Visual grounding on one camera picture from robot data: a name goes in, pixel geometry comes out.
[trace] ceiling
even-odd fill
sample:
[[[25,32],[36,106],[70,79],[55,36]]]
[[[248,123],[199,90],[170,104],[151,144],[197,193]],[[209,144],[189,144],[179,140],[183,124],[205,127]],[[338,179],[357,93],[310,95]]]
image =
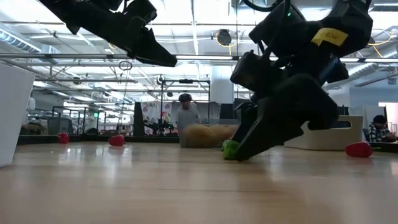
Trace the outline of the ceiling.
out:
[[[266,12],[254,12],[242,5],[236,7],[237,0],[151,0],[151,3],[157,9],[157,18],[148,25],[153,28],[157,41],[165,47],[171,54],[175,55],[224,55],[235,56],[254,50],[258,52],[257,45],[253,44],[248,37],[252,28],[258,22],[261,22],[266,16]],[[293,1],[300,8],[302,14],[307,20],[315,21],[325,17],[331,8],[332,0],[311,1],[296,0]],[[348,57],[380,57],[376,52],[386,52],[396,46],[397,35],[395,27],[398,25],[395,18],[398,16],[395,4],[398,1],[373,1],[375,8],[369,13],[374,19],[372,37],[377,46],[360,50]],[[71,82],[47,82],[36,83],[36,88],[59,88],[59,97],[70,98],[71,96],[87,96],[98,101],[109,101],[104,98],[103,93],[92,92],[89,89],[102,88],[142,92],[127,92],[126,97],[134,100],[154,100],[159,99],[157,91],[160,86],[156,80],[159,75],[166,79],[178,80],[189,78],[192,80],[209,80],[213,72],[217,72],[217,67],[230,67],[233,69],[234,61],[181,61],[175,68],[155,67],[132,62],[133,68],[130,71],[121,70],[118,65],[120,60],[83,60],[79,59],[80,54],[125,54],[124,51],[114,48],[107,41],[81,29],[79,35],[72,35],[65,27],[65,24],[54,16],[46,7],[36,0],[0,0],[0,29],[11,30],[16,35],[26,38],[34,46],[50,45],[58,49],[61,54],[75,54],[75,59],[62,59],[58,65],[52,68],[42,66],[41,60],[26,60],[21,58],[6,59],[7,63],[19,63],[24,67],[29,67],[31,71],[36,71],[37,78],[52,79],[71,79],[73,77],[87,79],[106,79],[120,80],[135,79],[138,83],[111,83],[111,82],[82,82],[80,85]],[[217,43],[214,36],[220,29],[228,29],[233,39],[233,47],[223,47]],[[0,42],[0,53],[19,53],[25,54],[25,51],[17,49],[7,43]],[[358,64],[348,64],[348,68],[354,68]],[[355,86],[359,83],[375,79],[386,72],[394,73],[395,65],[389,65],[390,68],[383,68],[383,72],[372,72],[366,76],[359,77],[350,83]],[[384,81],[366,85],[367,88],[384,85]],[[386,88],[395,88],[394,85],[385,84]],[[85,89],[85,92],[75,91],[76,89]],[[197,83],[175,84],[168,87],[169,91],[185,90],[196,91],[192,93],[194,100],[207,100],[208,86],[206,83],[202,86]],[[239,87],[239,97],[249,97],[249,93],[244,88]],[[173,97],[164,96],[168,100],[176,100],[178,93]]]

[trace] man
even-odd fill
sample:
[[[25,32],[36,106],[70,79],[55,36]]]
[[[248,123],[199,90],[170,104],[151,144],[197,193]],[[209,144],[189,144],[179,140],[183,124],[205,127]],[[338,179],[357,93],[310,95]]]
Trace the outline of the man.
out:
[[[387,128],[387,119],[383,115],[377,115],[369,125],[368,136],[370,142],[394,142],[397,137]]]
[[[184,128],[190,124],[195,124],[199,120],[199,113],[196,104],[192,103],[192,96],[188,93],[181,94],[178,100],[181,106],[178,109],[177,128],[181,134]]]

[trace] table surface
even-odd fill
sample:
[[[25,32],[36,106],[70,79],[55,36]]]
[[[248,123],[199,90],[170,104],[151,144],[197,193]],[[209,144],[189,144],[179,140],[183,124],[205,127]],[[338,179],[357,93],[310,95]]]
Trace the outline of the table surface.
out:
[[[398,155],[276,147],[250,161],[178,144],[18,146],[0,169],[16,223],[396,224]]]

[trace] red fruit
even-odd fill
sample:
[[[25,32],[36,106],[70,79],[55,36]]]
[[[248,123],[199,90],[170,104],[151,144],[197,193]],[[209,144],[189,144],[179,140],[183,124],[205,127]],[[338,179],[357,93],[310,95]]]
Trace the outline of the red fruit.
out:
[[[368,158],[372,155],[373,150],[367,142],[357,142],[345,147],[347,155],[352,157]]]
[[[113,136],[108,140],[109,144],[111,146],[123,146],[125,141],[124,141],[124,136],[119,135],[119,136]]]
[[[68,133],[59,133],[58,134],[58,142],[60,144],[68,144],[69,143],[69,135],[68,135]]]

